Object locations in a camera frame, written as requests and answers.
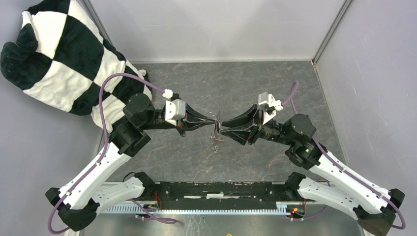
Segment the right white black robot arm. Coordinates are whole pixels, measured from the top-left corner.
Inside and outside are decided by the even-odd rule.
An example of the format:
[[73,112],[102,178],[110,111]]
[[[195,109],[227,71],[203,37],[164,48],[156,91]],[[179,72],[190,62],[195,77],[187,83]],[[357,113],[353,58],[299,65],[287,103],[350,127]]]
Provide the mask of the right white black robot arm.
[[295,114],[285,123],[278,123],[273,114],[254,105],[222,126],[220,133],[241,145],[254,144],[258,139],[287,145],[285,154],[294,165],[331,182],[326,186],[292,173],[284,187],[287,199],[302,197],[337,209],[375,236],[387,235],[396,217],[401,217],[404,193],[374,184],[336,158],[314,139],[316,128],[308,115]]

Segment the silver metal keyring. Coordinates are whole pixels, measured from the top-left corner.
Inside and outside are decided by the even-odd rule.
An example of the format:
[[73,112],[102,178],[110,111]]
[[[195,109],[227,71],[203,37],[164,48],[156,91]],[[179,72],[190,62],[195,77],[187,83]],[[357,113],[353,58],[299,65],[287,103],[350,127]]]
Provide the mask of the silver metal keyring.
[[220,130],[221,130],[221,111],[219,110],[214,119],[214,130],[212,138],[214,140],[220,140]]

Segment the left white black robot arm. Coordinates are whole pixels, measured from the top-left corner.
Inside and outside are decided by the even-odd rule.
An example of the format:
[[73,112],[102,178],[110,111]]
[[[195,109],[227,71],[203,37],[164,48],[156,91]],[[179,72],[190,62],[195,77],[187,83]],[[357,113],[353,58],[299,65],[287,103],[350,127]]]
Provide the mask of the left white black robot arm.
[[86,228],[112,206],[154,196],[155,183],[143,172],[112,187],[101,187],[150,141],[147,130],[175,129],[184,136],[187,131],[214,124],[214,119],[192,109],[178,94],[167,100],[162,109],[155,109],[147,95],[137,93],[129,98],[123,113],[121,123],[111,132],[102,151],[67,185],[46,192],[55,213],[73,231]]

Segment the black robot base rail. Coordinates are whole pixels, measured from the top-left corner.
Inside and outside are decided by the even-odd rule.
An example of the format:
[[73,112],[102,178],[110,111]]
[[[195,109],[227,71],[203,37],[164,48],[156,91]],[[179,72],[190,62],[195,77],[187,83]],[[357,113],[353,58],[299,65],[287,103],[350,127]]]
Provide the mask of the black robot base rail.
[[284,182],[154,182],[144,172],[145,190],[137,202],[158,203],[163,210],[276,210],[277,202],[302,202],[299,184],[305,175],[293,172]]

